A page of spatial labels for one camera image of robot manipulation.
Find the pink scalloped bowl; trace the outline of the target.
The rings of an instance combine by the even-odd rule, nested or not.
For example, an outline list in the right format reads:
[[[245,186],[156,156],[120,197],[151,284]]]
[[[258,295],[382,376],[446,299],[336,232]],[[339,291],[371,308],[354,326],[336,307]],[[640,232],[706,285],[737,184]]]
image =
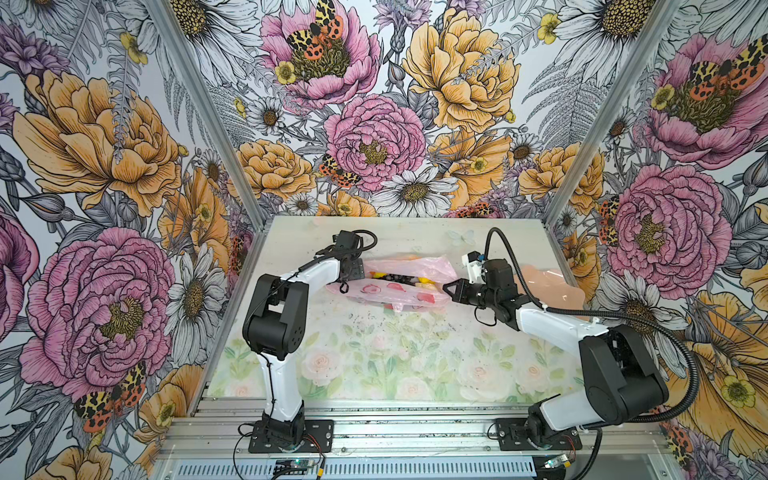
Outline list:
[[[568,284],[559,270],[539,270],[526,264],[521,266],[521,270],[525,285],[542,304],[556,308],[582,309],[584,292]]]

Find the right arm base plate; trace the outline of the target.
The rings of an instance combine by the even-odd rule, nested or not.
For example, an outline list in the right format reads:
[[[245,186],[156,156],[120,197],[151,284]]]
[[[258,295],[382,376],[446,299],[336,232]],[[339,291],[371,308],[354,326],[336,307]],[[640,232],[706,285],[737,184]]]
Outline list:
[[[575,428],[555,431],[536,418],[497,418],[488,435],[497,440],[501,451],[579,451],[583,448]]]

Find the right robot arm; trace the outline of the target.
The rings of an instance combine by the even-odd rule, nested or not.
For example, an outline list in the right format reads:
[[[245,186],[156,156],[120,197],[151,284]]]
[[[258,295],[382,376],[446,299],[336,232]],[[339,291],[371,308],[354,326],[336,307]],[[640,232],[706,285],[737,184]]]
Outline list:
[[[608,327],[593,314],[543,303],[516,280],[518,265],[504,259],[471,252],[463,263],[467,277],[443,287],[453,302],[489,309],[497,322],[544,340],[580,362],[579,390],[529,408],[520,429],[529,444],[550,448],[576,427],[621,425],[668,400],[659,369],[631,326]]]

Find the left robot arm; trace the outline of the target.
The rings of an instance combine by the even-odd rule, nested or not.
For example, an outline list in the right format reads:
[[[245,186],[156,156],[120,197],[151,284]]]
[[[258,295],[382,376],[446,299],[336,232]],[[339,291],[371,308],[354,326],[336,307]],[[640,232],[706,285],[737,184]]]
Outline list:
[[[309,300],[328,285],[336,284],[347,292],[351,281],[363,277],[362,254],[377,242],[369,231],[342,230],[330,245],[296,269],[257,279],[242,337],[260,357],[266,385],[266,406],[256,422],[263,447],[294,450],[308,436],[294,354],[306,334]]]

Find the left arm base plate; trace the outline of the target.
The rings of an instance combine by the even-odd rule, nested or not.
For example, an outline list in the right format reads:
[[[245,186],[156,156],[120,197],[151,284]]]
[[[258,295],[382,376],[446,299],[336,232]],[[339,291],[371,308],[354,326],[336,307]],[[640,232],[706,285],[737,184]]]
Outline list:
[[[251,454],[329,453],[334,440],[333,420],[279,422],[258,420],[250,435]]]

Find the pink plastic bag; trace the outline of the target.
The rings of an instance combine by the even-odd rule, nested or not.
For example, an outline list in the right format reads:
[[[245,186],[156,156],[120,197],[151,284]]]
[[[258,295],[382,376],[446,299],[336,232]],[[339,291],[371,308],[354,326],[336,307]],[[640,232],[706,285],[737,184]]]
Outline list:
[[[371,259],[363,265],[365,277],[347,282],[345,293],[341,283],[327,285],[325,289],[347,300],[380,305],[396,312],[429,310],[451,302],[442,286],[458,279],[445,256]],[[401,284],[394,280],[395,275],[426,277],[434,284]]]

